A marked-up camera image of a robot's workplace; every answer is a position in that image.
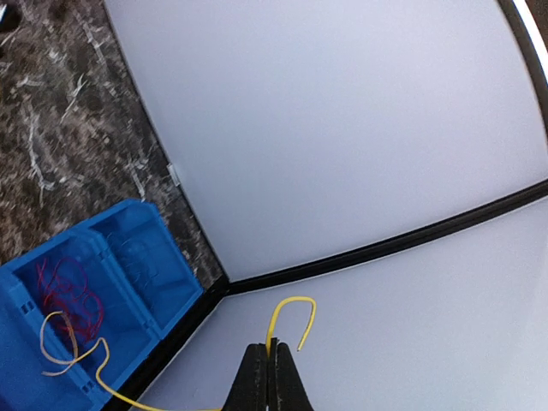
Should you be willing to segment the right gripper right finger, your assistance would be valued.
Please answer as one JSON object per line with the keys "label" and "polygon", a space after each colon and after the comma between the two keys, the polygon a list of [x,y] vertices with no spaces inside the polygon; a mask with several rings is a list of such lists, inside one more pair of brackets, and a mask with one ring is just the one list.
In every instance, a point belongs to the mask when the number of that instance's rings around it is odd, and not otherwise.
{"label": "right gripper right finger", "polygon": [[273,411],[313,411],[289,345],[279,340],[271,340],[268,408]]}

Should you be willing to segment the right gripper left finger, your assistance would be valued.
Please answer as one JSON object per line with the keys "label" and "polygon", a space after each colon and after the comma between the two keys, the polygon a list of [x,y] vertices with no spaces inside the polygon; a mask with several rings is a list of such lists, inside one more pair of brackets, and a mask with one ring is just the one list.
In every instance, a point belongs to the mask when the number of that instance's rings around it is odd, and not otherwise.
{"label": "right gripper left finger", "polygon": [[265,345],[262,343],[249,344],[222,410],[266,410],[267,366]]}

